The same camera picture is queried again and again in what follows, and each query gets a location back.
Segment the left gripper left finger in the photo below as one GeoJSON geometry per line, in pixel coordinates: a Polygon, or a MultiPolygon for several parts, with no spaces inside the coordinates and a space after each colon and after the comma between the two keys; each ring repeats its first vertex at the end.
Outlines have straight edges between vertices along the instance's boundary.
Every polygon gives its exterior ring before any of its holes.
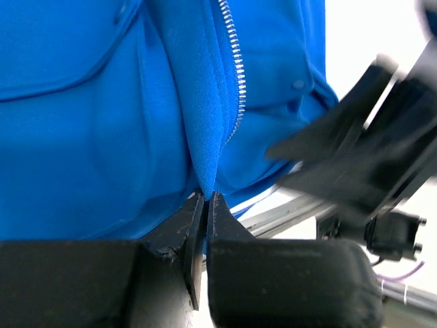
{"type": "Polygon", "coordinates": [[[191,327],[204,198],[137,240],[4,241],[2,327],[191,327]]]}

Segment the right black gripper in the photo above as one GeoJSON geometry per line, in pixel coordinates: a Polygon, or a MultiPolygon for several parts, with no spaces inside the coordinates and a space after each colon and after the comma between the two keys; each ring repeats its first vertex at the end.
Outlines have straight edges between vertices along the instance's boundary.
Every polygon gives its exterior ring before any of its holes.
{"type": "Polygon", "coordinates": [[[269,147],[269,159],[302,162],[280,186],[337,206],[348,219],[368,219],[395,206],[436,174],[436,40],[396,83],[368,131],[363,125],[399,65],[378,55],[326,114],[269,147]]]}

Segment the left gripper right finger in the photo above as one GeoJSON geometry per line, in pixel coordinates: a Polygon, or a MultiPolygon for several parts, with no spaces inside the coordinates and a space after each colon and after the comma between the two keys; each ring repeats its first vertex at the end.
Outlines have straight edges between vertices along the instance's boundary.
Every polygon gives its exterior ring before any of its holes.
{"type": "Polygon", "coordinates": [[[381,327],[382,296],[351,241],[254,237],[220,193],[209,202],[208,304],[216,327],[381,327]]]}

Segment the blue zip-up jacket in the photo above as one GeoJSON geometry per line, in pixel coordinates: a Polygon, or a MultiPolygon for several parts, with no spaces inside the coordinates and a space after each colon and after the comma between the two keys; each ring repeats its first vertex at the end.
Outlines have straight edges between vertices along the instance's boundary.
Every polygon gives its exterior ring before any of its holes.
{"type": "Polygon", "coordinates": [[[1,238],[140,238],[252,204],[337,103],[323,1],[2,1],[1,238]]]}

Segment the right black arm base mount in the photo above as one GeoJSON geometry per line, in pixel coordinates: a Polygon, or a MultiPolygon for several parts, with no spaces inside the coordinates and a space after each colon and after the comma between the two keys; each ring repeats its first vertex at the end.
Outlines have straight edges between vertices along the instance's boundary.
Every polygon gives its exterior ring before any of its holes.
{"type": "Polygon", "coordinates": [[[341,219],[336,213],[316,220],[318,239],[344,239],[365,246],[381,260],[399,262],[401,259],[415,260],[422,251],[416,235],[427,220],[402,212],[378,215],[365,225],[355,226],[341,219]]]}

